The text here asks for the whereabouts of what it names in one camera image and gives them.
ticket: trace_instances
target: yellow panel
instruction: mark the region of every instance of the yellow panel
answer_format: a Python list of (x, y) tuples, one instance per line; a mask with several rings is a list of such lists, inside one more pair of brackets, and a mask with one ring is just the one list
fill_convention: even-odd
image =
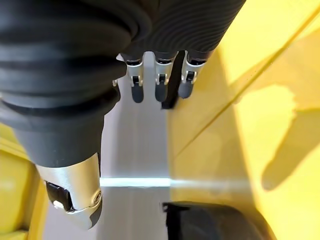
[(23, 223), (36, 171), (29, 161), (1, 150), (0, 166), (0, 233), (9, 233)]
[(28, 159), (24, 148), (19, 144), (14, 131), (0, 123), (0, 151), (11, 153), (23, 159)]
[(38, 183), (37, 194), (35, 199), (36, 207), (33, 210), (32, 219), (30, 223), (28, 239), (29, 240), (42, 240), (43, 231), (46, 223), (47, 208), (49, 205), (46, 187), (42, 180)]
[(26, 231), (15, 231), (12, 233), (0, 235), (0, 240), (27, 240), (28, 233)]
[[(213, 55), (215, 73), (205, 76), (220, 74), (218, 90), (196, 88), (195, 99), (168, 115), (171, 175), (198, 183), (173, 188), (174, 201), (234, 206), (272, 239), (320, 239), (319, 24), (317, 17), (281, 54), (266, 55), (232, 81), (225, 50)], [(263, 71), (243, 92), (257, 66)], [(237, 101), (232, 94), (240, 94)], [(220, 98), (230, 102), (208, 117)], [(193, 100), (209, 110), (197, 110)], [(203, 127), (188, 129), (187, 121)]]
[(183, 134), (172, 135), (171, 156), (192, 142), (306, 26), (313, 23), (305, 35), (320, 26), (315, 20), (319, 11), (319, 0), (248, 0), (200, 73), (192, 97), (168, 114), (168, 132)]

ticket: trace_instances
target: black rubber sleeve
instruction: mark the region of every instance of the black rubber sleeve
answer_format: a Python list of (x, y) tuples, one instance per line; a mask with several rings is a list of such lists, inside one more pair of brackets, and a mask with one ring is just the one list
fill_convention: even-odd
[(66, 167), (100, 152), (104, 115), (120, 100), (112, 80), (127, 71), (116, 56), (149, 33), (146, 9), (155, 10), (135, 0), (0, 0), (0, 122), (34, 163)]

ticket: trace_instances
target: white floor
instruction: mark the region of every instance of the white floor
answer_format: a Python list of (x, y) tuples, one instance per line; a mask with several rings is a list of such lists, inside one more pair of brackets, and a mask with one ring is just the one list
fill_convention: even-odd
[[(129, 79), (119, 80), (121, 100), (106, 115), (102, 134), (101, 175), (104, 178), (168, 178), (166, 114), (155, 100), (153, 59), (144, 59), (144, 101), (134, 103)], [(161, 203), (168, 187), (103, 187), (98, 224), (80, 230), (49, 206), (44, 240), (166, 240)]]

